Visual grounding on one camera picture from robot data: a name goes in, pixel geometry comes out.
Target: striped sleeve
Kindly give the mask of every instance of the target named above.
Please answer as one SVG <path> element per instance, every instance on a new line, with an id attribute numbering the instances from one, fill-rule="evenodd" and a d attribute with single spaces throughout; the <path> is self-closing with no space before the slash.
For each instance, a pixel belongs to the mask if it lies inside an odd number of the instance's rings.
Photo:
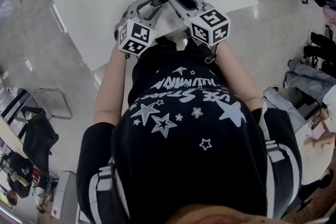
<path id="1" fill-rule="evenodd" d="M 287 112 L 264 105 L 259 126 L 267 150 L 267 217 L 279 219 L 299 191 L 301 156 Z"/>

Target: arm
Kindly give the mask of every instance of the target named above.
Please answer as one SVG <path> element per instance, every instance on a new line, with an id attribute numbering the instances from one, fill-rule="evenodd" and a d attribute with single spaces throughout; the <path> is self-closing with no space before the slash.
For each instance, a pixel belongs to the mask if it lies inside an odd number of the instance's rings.
<path id="1" fill-rule="evenodd" d="M 220 44 L 216 61 L 228 85 L 250 111 L 262 108 L 263 102 L 252 79 L 226 42 Z"/>
<path id="2" fill-rule="evenodd" d="M 324 145 L 331 145 L 335 143 L 335 135 L 333 133 L 325 132 L 319 139 L 314 139 L 312 137 L 307 138 L 304 141 L 305 145 L 311 145 L 312 147 L 315 146 L 324 146 Z"/>
<path id="3" fill-rule="evenodd" d="M 125 72 L 125 53 L 115 45 L 96 99 L 94 124 L 107 122 L 116 126 L 119 122 L 124 97 Z"/>
<path id="4" fill-rule="evenodd" d="M 320 137 L 320 139 L 315 141 L 315 146 L 322 146 L 326 144 L 335 143 L 335 136 L 333 133 L 328 133 Z"/>

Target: gray floor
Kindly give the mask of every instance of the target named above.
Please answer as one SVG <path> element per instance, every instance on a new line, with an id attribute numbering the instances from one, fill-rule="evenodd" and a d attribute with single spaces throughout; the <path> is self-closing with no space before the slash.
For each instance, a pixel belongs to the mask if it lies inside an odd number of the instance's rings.
<path id="1" fill-rule="evenodd" d="M 272 84 L 282 84 L 288 59 L 300 54 L 309 29 L 318 33 L 323 30 L 325 19 L 313 0 L 309 5 L 302 5 L 301 0 L 259 2 L 256 7 L 229 13 L 232 19 L 229 43 L 262 93 Z M 8 72 L 5 82 L 9 87 L 29 91 L 40 87 L 65 90 L 74 117 L 71 121 L 52 121 L 60 139 L 52 148 L 50 162 L 56 171 L 75 172 L 81 138 L 92 122 L 97 85 L 104 67 L 90 72 L 69 35 L 57 25 L 50 10 L 53 0 L 24 0 L 18 22 L 20 0 L 0 0 L 0 3 L 0 68 Z M 134 59 L 128 63 L 127 91 L 134 63 Z M 66 113 L 60 100 L 52 96 L 51 101 L 44 97 L 40 102 Z"/>

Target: white star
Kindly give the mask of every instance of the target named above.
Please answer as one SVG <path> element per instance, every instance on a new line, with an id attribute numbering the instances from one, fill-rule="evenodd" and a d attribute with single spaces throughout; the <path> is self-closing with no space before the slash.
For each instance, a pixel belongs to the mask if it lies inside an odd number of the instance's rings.
<path id="1" fill-rule="evenodd" d="M 138 125 L 139 123 L 140 123 L 141 121 L 139 121 L 139 120 L 135 120 L 134 122 L 133 122 L 133 125 Z"/>
<path id="2" fill-rule="evenodd" d="M 153 108 L 153 106 L 155 104 L 156 103 L 152 103 L 148 106 L 145 106 L 144 104 L 141 104 L 141 110 L 139 110 L 136 114 L 133 114 L 131 116 L 131 118 L 141 115 L 142 124 L 143 124 L 143 126 L 145 126 L 150 114 L 159 113 L 159 110 L 156 110 L 156 109 Z"/>
<path id="3" fill-rule="evenodd" d="M 180 73 L 181 75 L 182 75 L 182 71 L 183 70 L 187 70 L 186 68 L 184 68 L 184 67 L 179 67 L 179 68 L 177 68 L 175 71 L 173 71 L 173 73 L 174 72 L 178 72 L 178 73 Z"/>
<path id="4" fill-rule="evenodd" d="M 210 144 L 210 140 L 211 139 L 205 140 L 205 139 L 202 138 L 202 142 L 201 142 L 200 146 L 204 149 L 204 151 L 206 151 L 208 148 L 212 147 L 211 144 Z"/>
<path id="5" fill-rule="evenodd" d="M 229 105 L 220 100 L 217 100 L 216 103 L 224 111 L 219 120 L 230 118 L 237 127 L 241 126 L 242 119 L 246 122 L 245 115 L 240 110 L 241 104 L 239 102 L 235 102 L 234 104 Z"/>
<path id="6" fill-rule="evenodd" d="M 201 112 L 201 108 L 194 108 L 194 112 L 191 113 L 192 116 L 195 116 L 195 118 L 198 119 L 199 116 L 202 116 L 203 113 Z"/>
<path id="7" fill-rule="evenodd" d="M 182 121 L 183 116 L 181 114 L 178 114 L 175 117 L 176 117 L 176 121 Z"/>
<path id="8" fill-rule="evenodd" d="M 132 110 L 132 109 L 134 109 L 134 108 L 136 108 L 136 107 L 137 107 L 137 104 L 132 104 L 132 105 L 130 106 L 129 110 Z"/>
<path id="9" fill-rule="evenodd" d="M 165 138 L 168 136 L 169 128 L 177 126 L 174 122 L 169 120 L 169 113 L 163 118 L 152 116 L 152 119 L 156 122 L 156 126 L 153 128 L 152 133 L 160 131 Z"/>

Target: metal chair frame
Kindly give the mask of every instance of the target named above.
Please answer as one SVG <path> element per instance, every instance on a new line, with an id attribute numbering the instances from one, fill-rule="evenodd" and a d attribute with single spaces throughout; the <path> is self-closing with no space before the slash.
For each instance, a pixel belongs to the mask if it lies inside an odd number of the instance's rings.
<path id="1" fill-rule="evenodd" d="M 59 92 L 61 93 L 63 99 L 64 99 L 64 102 L 65 102 L 65 105 L 67 107 L 67 110 L 69 112 L 69 115 L 70 116 L 59 116 L 59 115 L 53 115 L 52 113 L 51 114 L 51 117 L 48 118 L 48 120 L 50 119 L 59 119 L 59 120 L 71 120 L 72 119 L 72 111 L 70 109 L 70 106 L 69 106 L 69 103 L 67 101 L 67 98 L 65 96 L 65 92 L 64 90 L 60 89 L 60 88 L 40 88 L 37 92 L 35 92 L 34 94 L 32 94 L 27 100 L 26 102 L 24 102 L 20 107 L 19 109 L 15 112 L 15 115 L 14 115 L 14 119 L 16 119 L 17 121 L 20 121 L 20 122 L 24 122 L 24 123 L 28 123 L 28 120 L 27 119 L 23 119 L 23 118 L 20 118 L 17 116 L 17 114 L 25 107 L 25 105 L 31 100 L 34 98 L 34 96 L 36 96 L 38 93 L 40 92 L 47 92 L 47 91 L 56 91 L 56 92 Z"/>

